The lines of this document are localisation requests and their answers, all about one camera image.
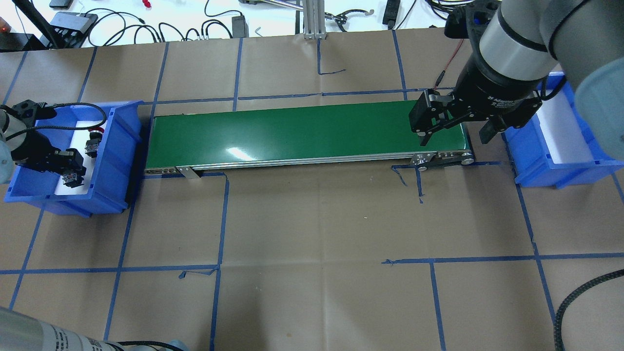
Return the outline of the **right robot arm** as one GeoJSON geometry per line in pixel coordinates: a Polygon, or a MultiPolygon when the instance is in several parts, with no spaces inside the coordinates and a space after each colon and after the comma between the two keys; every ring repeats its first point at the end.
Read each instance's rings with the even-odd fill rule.
{"type": "Polygon", "coordinates": [[[547,99],[538,86],[555,66],[599,146],[623,158],[621,0],[472,0],[448,15],[444,35],[472,53],[454,89],[427,89],[409,114],[421,146],[443,129],[484,122],[483,144],[524,127],[547,99]]]}

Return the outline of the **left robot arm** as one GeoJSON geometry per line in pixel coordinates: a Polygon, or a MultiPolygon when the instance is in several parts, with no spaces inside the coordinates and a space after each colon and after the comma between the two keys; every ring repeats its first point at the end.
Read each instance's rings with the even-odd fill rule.
{"type": "Polygon", "coordinates": [[[56,115],[54,107],[44,102],[25,100],[13,107],[2,105],[1,135],[17,166],[58,174],[64,186],[76,188],[84,184],[86,174],[78,149],[56,148],[47,136],[34,129],[37,120],[56,115]]]}

